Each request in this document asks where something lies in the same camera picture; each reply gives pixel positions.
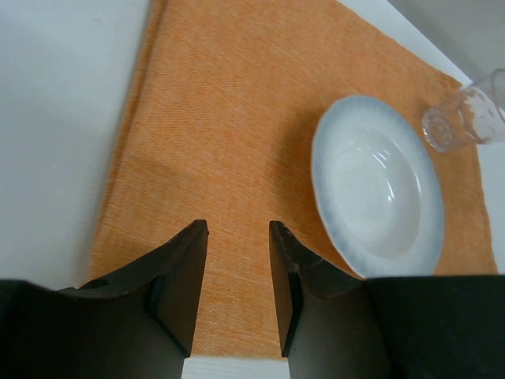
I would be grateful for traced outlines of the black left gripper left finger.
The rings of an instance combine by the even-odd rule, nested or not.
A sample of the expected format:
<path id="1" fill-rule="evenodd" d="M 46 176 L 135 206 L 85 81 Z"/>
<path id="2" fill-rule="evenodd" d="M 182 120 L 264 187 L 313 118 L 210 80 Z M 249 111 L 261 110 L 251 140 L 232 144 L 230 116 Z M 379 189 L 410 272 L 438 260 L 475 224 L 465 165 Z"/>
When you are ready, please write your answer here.
<path id="1" fill-rule="evenodd" d="M 4 378 L 179 378 L 196 330 L 208 225 L 79 288 L 1 282 Z"/>

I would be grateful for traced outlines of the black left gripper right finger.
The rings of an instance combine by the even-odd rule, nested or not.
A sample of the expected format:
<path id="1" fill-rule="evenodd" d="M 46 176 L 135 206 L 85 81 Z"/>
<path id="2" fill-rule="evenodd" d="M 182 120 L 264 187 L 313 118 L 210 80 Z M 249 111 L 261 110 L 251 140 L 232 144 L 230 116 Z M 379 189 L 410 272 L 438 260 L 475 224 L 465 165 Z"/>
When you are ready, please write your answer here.
<path id="1" fill-rule="evenodd" d="M 279 221 L 269 250 L 292 378 L 503 377 L 503 276 L 359 280 Z"/>

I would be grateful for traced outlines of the white round plate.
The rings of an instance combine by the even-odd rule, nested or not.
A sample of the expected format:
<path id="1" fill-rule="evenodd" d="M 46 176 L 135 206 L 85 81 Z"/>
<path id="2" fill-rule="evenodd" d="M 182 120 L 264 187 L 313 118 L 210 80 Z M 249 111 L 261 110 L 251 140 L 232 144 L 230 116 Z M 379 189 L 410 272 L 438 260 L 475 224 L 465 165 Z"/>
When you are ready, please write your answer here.
<path id="1" fill-rule="evenodd" d="M 430 276 L 444 240 L 433 163 L 411 125 L 371 96 L 347 96 L 321 117 L 311 147 L 320 219 L 364 278 Z"/>

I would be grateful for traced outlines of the clear drinking glass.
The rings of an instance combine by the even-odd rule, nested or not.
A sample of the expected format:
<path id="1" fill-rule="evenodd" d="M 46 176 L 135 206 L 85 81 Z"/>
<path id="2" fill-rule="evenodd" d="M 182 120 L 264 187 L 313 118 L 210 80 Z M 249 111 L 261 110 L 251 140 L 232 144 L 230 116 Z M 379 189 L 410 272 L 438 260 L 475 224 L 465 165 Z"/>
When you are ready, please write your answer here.
<path id="1" fill-rule="evenodd" d="M 422 131 L 437 152 L 504 141 L 504 69 L 461 88 L 422 118 Z"/>

